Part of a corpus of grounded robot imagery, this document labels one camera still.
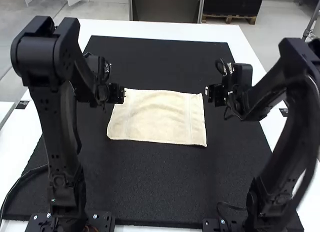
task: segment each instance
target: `metal stand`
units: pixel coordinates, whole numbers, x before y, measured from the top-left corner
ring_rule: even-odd
[[[302,37],[303,41],[306,41],[306,38],[309,36],[309,34],[311,32],[311,27],[314,24],[315,20],[317,20],[317,18],[318,18],[319,10],[320,10],[320,0],[318,1],[318,4],[316,5],[316,8],[314,10],[314,13],[308,23],[308,26],[306,27],[306,29],[303,33],[303,37]]]
[[[115,230],[115,218],[111,215],[110,212],[105,211],[93,211],[88,214],[88,231],[105,231],[105,232],[114,232]],[[35,213],[31,215],[29,223],[25,229],[25,232],[55,232],[63,231],[62,228],[53,224],[54,218],[50,213]]]

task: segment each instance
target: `floor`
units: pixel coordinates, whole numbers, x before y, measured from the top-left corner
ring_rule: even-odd
[[[278,43],[284,37],[301,37],[312,14],[310,6],[290,2],[264,1],[256,25],[233,20],[239,25],[263,67],[268,71],[279,58]],[[85,19],[129,20],[128,6],[113,3],[78,3],[69,7],[66,2],[32,2],[0,0],[0,101],[17,102],[26,88],[12,69],[10,45],[13,38],[36,15],[53,17],[59,24],[64,17]],[[224,20],[208,20],[207,24],[224,24]]]

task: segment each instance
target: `white table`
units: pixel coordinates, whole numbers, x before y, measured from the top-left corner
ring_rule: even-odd
[[[249,63],[253,66],[253,84],[257,83],[266,74],[239,26],[101,20],[80,20],[80,24],[79,45],[82,51],[86,47],[91,35],[160,40],[227,42],[236,62]],[[31,99],[28,91],[22,99]],[[286,122],[286,119],[283,118],[278,109],[279,107],[283,108],[285,104],[283,102],[278,104],[277,107],[273,108],[268,116],[260,122],[271,150],[274,149]],[[41,125],[33,101],[30,101],[24,110],[14,110],[2,128],[0,132],[0,203],[2,203],[7,191],[21,175],[41,134]],[[298,208],[298,214],[306,232],[318,231],[316,224],[318,220],[318,208],[320,207],[319,191],[320,170],[317,169],[312,185]],[[6,221],[3,223],[0,232],[24,231],[26,225],[26,221]],[[139,226],[116,226],[115,228],[116,231],[129,232],[133,232],[136,229],[139,231],[159,230],[161,232],[169,230],[193,230]]]
[[[14,102],[2,102],[0,101],[0,130],[9,118],[12,110],[15,109]]]

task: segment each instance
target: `mounting plate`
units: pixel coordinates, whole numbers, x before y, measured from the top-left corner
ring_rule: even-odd
[[[111,212],[106,211],[90,211],[87,213],[87,223],[98,229],[99,232],[114,232],[115,221]],[[31,215],[25,232],[52,232],[51,223],[52,216],[46,213],[34,213]]]
[[[242,223],[232,220],[229,222],[231,230],[228,228],[227,221],[222,218],[205,218],[202,220],[202,232],[243,232]]]

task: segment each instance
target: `wooden pallet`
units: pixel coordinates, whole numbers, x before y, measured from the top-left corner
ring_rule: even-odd
[[[214,15],[214,14],[203,14],[202,22],[206,23],[207,18],[225,18],[225,23],[230,24],[232,18],[242,18],[246,19],[250,25],[256,24],[257,16],[240,16],[240,15]]]

